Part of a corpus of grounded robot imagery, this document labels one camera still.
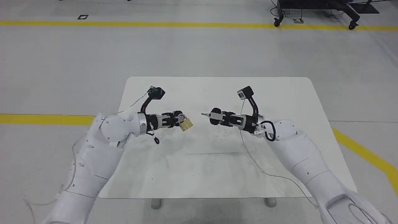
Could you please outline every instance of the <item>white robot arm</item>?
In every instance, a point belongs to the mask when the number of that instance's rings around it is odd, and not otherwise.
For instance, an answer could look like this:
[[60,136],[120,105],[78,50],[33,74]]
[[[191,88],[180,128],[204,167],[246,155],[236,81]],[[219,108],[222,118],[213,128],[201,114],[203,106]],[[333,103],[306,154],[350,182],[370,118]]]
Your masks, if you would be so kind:
[[320,150],[292,121],[272,122],[259,115],[250,86],[238,91],[242,100],[248,100],[253,114],[236,115],[213,108],[205,113],[210,123],[236,126],[259,138],[264,138],[283,166],[300,180],[317,201],[325,224],[388,224],[390,221],[370,202],[347,189],[330,171]]
[[151,100],[165,94],[161,88],[151,87],[148,99],[139,113],[131,108],[118,115],[99,114],[93,120],[70,169],[68,186],[62,190],[44,224],[84,224],[99,192],[116,170],[130,134],[140,136],[159,128],[180,126],[183,131],[192,126],[181,111],[161,115],[146,114]]

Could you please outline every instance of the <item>brass padlock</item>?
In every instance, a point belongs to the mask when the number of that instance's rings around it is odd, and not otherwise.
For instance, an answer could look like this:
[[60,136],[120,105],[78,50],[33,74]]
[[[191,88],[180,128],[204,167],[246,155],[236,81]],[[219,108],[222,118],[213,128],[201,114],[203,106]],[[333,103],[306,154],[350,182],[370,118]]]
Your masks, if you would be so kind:
[[193,126],[192,122],[186,118],[184,121],[180,123],[180,127],[182,131],[186,131]]

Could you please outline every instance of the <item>gray floor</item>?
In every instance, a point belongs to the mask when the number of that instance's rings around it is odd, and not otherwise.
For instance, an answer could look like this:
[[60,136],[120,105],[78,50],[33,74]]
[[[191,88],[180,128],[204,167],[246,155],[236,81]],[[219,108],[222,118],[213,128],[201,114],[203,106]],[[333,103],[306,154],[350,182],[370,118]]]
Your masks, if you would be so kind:
[[[0,20],[273,23],[270,0],[0,0]],[[397,25],[381,2],[367,26]],[[293,24],[292,11],[286,24]],[[347,25],[324,12],[306,24]],[[398,33],[280,29],[0,26],[0,113],[96,114],[118,109],[131,76],[309,77],[333,127],[398,167]],[[22,198],[51,200],[84,127],[0,125],[0,222],[30,223]],[[341,146],[358,192],[398,222],[386,176]],[[34,208],[41,220],[51,207]],[[98,199],[89,223],[320,223],[304,198]]]

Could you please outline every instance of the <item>table leg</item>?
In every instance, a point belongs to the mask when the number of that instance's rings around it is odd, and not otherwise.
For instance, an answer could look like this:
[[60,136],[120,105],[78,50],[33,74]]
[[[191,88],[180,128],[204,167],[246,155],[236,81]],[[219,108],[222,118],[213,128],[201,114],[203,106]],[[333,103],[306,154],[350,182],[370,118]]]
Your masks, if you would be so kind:
[[273,208],[276,206],[276,198],[275,197],[264,198],[264,203],[267,205],[267,207]]
[[152,209],[160,209],[160,207],[162,206],[162,202],[163,199],[152,199],[152,201],[150,202],[150,207]]

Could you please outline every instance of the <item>yellow floor line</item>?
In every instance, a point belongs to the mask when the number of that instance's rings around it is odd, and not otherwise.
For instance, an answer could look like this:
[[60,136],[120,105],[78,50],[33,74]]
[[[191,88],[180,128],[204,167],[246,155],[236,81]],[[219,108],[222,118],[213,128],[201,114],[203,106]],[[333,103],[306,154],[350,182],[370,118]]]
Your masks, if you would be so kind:
[[41,114],[0,114],[0,124],[63,124],[68,126],[90,125],[91,115],[41,115]]
[[373,154],[371,151],[358,144],[354,140],[345,136],[343,133],[339,132],[337,129],[332,128],[335,134],[337,142],[344,145],[347,149],[351,150],[359,157],[362,157],[370,164],[374,165],[379,170],[383,171],[388,178],[392,188],[394,189],[396,195],[398,196],[398,170],[389,164],[388,162],[381,159],[379,156]]
[[[61,26],[61,27],[180,27],[277,29],[273,24],[239,22],[100,22],[100,21],[0,21],[0,26]],[[278,29],[348,30],[348,26],[281,24]],[[357,26],[355,30],[398,31],[398,26]]]
[[[90,125],[94,116],[91,115],[46,115],[46,114],[0,114],[0,124],[61,124],[70,126]],[[373,154],[364,146],[332,128],[337,142],[362,157],[379,170],[383,171],[398,196],[398,171],[388,162]]]

